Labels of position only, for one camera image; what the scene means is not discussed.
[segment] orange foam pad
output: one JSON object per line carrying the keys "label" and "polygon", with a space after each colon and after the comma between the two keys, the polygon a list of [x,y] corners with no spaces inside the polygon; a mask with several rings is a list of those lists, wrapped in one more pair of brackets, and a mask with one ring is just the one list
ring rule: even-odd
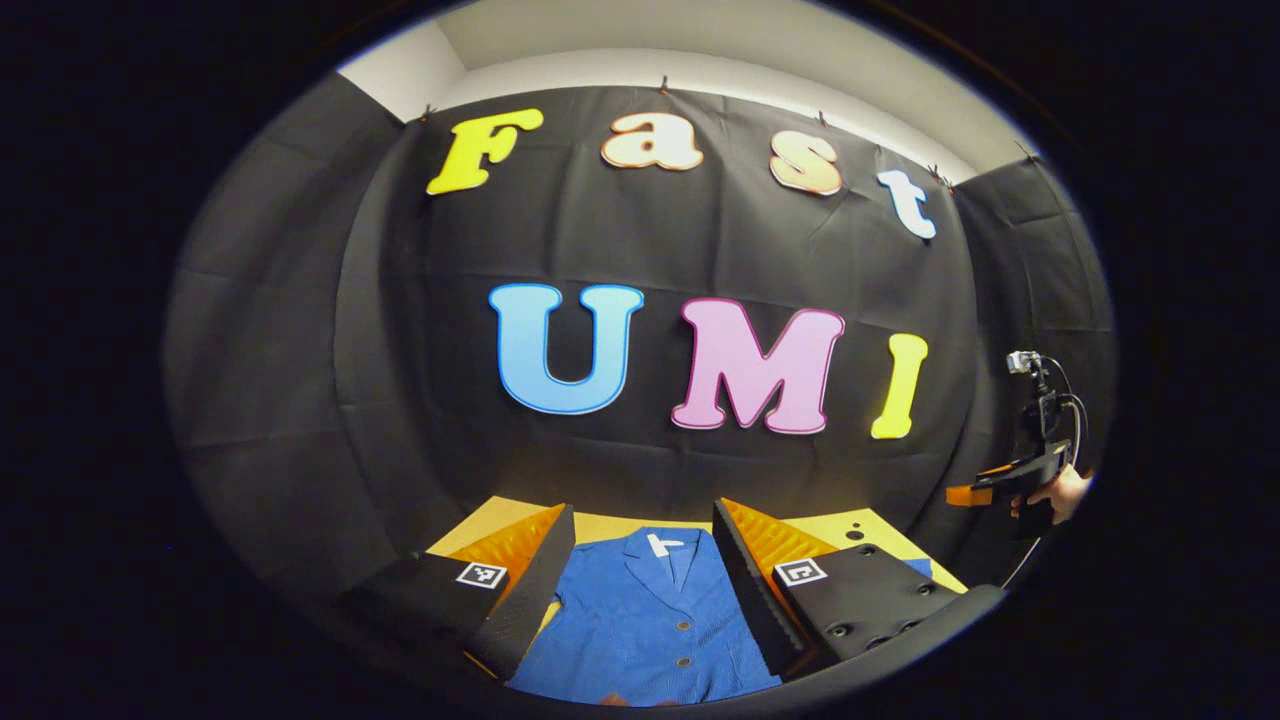
{"label": "orange foam pad", "polygon": [[[791,616],[791,621],[800,629],[800,633],[808,635],[804,632],[804,624],[800,621],[800,618],[796,616],[795,610],[782,597],[782,591],[778,589],[778,583],[773,579],[773,566],[781,562],[836,552],[840,548],[771,518],[759,510],[753,510],[726,497],[722,497],[721,502],[728,510],[730,519],[737,525],[737,532],[742,536],[742,542],[746,543],[746,548],[751,553],[751,560],[755,561],[756,568],[760,569],[760,574],[764,575],[764,582],[769,584],[773,597],[787,611],[787,615]],[[812,638],[806,637],[806,639],[812,644]],[[806,661],[809,659],[808,655],[801,657],[799,664]]]}
{"label": "orange foam pad", "polygon": [[992,497],[991,488],[973,489],[969,486],[947,488],[947,505],[977,507],[979,505],[991,505]]}
{"label": "orange foam pad", "polygon": [[529,569],[534,555],[543,544],[543,538],[547,537],[548,530],[552,529],[552,525],[556,524],[563,510],[564,503],[562,502],[541,512],[535,512],[518,523],[507,525],[495,533],[477,539],[451,553],[449,557],[467,562],[498,565],[507,569],[507,587],[503,588],[498,602],[494,603],[494,607],[498,607],[502,605],[502,601],[507,600],[511,589],[520,582],[525,570]]}

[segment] yellow surface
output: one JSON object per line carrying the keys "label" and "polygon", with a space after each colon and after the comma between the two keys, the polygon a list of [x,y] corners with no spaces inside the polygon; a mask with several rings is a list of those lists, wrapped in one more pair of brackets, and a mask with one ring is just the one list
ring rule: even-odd
{"label": "yellow surface", "polygon": [[[462,550],[463,547],[511,525],[521,518],[526,518],[544,510],[547,510],[547,506],[544,505],[532,505],[529,502],[507,500],[506,497],[490,497],[488,502],[476,509],[476,511],[472,512],[466,520],[458,523],[457,527],[436,541],[435,544],[426,548],[426,551],[433,555],[452,555],[458,550]],[[710,515],[710,512],[712,505],[708,502],[707,514]],[[886,523],[879,515],[876,514],[876,511],[869,509],[849,510],[845,512],[833,512],[831,515],[814,515],[810,518],[792,518],[782,521],[835,546],[837,550],[872,543],[901,560],[928,557],[924,551],[915,547],[915,543],[906,539],[906,536],[897,532],[893,525]],[[864,536],[860,541],[851,541],[845,537],[845,533],[855,529],[854,523],[859,524],[856,529]],[[590,512],[573,514],[573,532],[577,536],[577,544],[626,537],[640,528],[701,528],[708,533],[712,532],[710,521],[673,523],[669,520],[645,520],[643,518],[593,515]],[[968,588],[964,587],[960,580],[955,579],[951,573],[947,573],[942,565],[938,565],[932,560],[929,565],[933,570],[933,580],[936,583],[955,592],[968,592]],[[559,610],[558,602],[553,602],[550,607],[547,609],[547,615],[543,618],[543,628],[547,626],[547,623],[550,621],[557,610]]]}

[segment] blue jacket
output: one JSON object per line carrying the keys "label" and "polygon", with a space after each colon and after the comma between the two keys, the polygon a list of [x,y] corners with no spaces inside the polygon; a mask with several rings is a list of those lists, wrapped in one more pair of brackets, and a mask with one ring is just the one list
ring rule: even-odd
{"label": "blue jacket", "polygon": [[561,610],[508,687],[585,703],[616,693],[639,707],[709,702],[780,683],[705,530],[641,528],[580,544],[556,596]]}

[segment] letter m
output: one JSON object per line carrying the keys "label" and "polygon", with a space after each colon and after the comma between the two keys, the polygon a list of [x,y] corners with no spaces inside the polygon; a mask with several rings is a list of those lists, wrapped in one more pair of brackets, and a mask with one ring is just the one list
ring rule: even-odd
{"label": "letter m", "polygon": [[764,418],[776,433],[809,434],[827,427],[822,400],[836,340],[845,320],[824,310],[791,316],[768,355],[760,351],[746,310],[732,300],[699,299],[681,315],[694,325],[694,366],[685,404],[671,413],[682,428],[710,430],[724,424],[716,404],[724,380],[739,425],[749,428],[781,388],[778,406]]}

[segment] hand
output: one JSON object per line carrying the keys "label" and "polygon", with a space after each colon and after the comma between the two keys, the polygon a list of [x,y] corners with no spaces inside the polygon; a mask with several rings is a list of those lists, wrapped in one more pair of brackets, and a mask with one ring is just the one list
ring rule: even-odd
{"label": "hand", "polygon": [[[618,693],[609,693],[598,705],[616,705],[618,707],[631,707],[631,703],[627,702],[627,701],[625,701],[625,700],[622,700],[622,697],[618,696]],[[662,705],[680,705],[680,703],[676,702],[676,701],[673,701],[673,700],[667,700],[667,701],[659,702],[658,705],[662,706]]]}
{"label": "hand", "polygon": [[[1027,496],[1027,503],[1036,505],[1047,497],[1053,506],[1053,524],[1056,525],[1075,514],[1075,509],[1080,505],[1080,498],[1089,489],[1091,482],[1089,478],[1082,478],[1075,471],[1075,468],[1068,464],[1047,486]],[[1010,502],[1012,510],[1009,514],[1016,518],[1021,502],[1023,498],[1014,497],[1012,502]]]}

